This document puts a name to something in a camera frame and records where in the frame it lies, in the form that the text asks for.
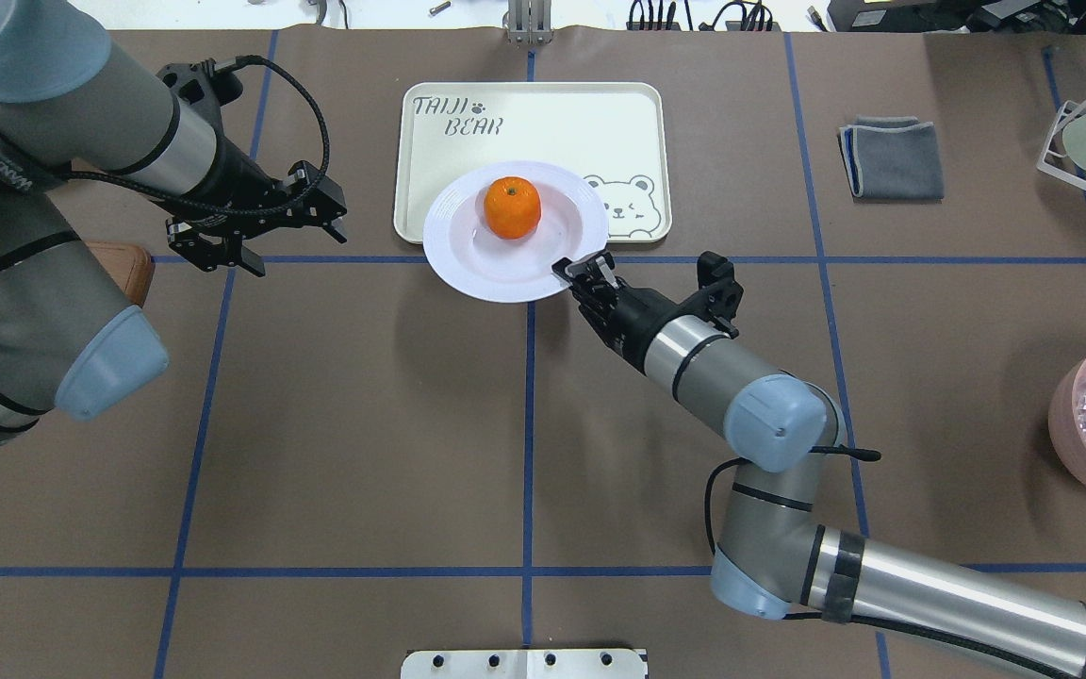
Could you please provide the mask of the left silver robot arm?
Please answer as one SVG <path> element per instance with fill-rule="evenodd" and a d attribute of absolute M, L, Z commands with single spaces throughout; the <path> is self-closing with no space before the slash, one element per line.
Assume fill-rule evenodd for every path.
<path fill-rule="evenodd" d="M 247 241 L 318 227 L 344 243 L 345 198 L 328 160 L 286 177 L 225 134 L 244 55 L 139 65 L 68 1 L 0 1 L 0 447 L 59 408 L 86 422 L 167 369 L 138 302 L 100 265 L 49 193 L 104 183 L 168 212 L 171 249 L 199 271 L 263 275 Z"/>

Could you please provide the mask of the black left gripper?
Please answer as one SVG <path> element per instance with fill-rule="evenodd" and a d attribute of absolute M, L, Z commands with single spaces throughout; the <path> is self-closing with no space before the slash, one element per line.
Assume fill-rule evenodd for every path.
<path fill-rule="evenodd" d="M 288 73 L 268 58 L 233 58 L 220 63 L 206 59 L 169 64 L 157 72 L 159 80 L 184 106 L 184 120 L 195 113 L 206 121 L 209 138 L 216 143 L 206 176 L 192 189 L 176 190 L 175 201 L 163 201 L 160 206 L 172 215 L 167 222 L 169 249 L 198 271 L 241 268 L 253 276 L 266 276 L 266 263 L 247 248 L 247 240 L 280 227 L 315 227 L 345 244 L 348 208 L 340 185 L 306 160 L 298 160 L 286 180 L 279 180 L 227 138 L 222 108 L 244 93 L 237 72 L 247 66 L 264 66 L 288 78 Z"/>

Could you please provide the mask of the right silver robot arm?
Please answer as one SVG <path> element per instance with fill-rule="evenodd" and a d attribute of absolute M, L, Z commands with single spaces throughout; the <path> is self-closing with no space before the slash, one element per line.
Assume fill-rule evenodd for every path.
<path fill-rule="evenodd" d="M 546 271 L 617 359 L 705 425 L 729 458 L 703 494 L 710 588 L 763 621 L 861 627 L 1016 678 L 1086 678 L 1086 601 L 1010 583 L 879 540 L 820 507 L 833 461 L 874 464 L 853 442 L 844 395 L 797 370 L 742 322 L 728 257 L 703 253 L 689 296 L 626 278 L 608 251 Z"/>

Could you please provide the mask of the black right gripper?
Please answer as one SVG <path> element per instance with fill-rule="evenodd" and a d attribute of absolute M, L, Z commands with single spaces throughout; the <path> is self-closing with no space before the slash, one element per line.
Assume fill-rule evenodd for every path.
<path fill-rule="evenodd" d="M 743 300 L 735 265 L 715 251 L 703 251 L 697 261 L 698 289 L 675 304 L 659 291 L 631 287 L 615 274 L 611 251 L 598 251 L 588 257 L 560 257 L 551 271 L 569 287 L 579 312 L 599 336 L 604 345 L 645 372 L 652 341 L 669 322 L 693 315 L 710 323 L 720 334 L 735 339 L 740 331 L 732 325 Z"/>

